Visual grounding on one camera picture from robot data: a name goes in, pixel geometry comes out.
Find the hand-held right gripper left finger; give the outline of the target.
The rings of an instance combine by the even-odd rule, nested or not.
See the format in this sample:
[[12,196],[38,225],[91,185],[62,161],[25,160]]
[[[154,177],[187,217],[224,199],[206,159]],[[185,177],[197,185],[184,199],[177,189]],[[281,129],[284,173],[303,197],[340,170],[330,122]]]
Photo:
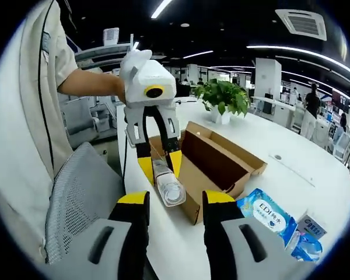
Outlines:
[[60,202],[46,229],[48,279],[142,279],[149,243],[149,191],[121,197],[108,219],[97,219],[77,235],[71,213]]

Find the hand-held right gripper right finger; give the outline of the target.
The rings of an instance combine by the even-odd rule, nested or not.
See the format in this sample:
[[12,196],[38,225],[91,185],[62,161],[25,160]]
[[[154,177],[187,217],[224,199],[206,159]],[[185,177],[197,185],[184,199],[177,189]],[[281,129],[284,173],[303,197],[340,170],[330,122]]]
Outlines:
[[202,193],[204,243],[211,279],[307,279],[309,262],[299,262],[283,240],[255,218],[245,218],[226,193]]

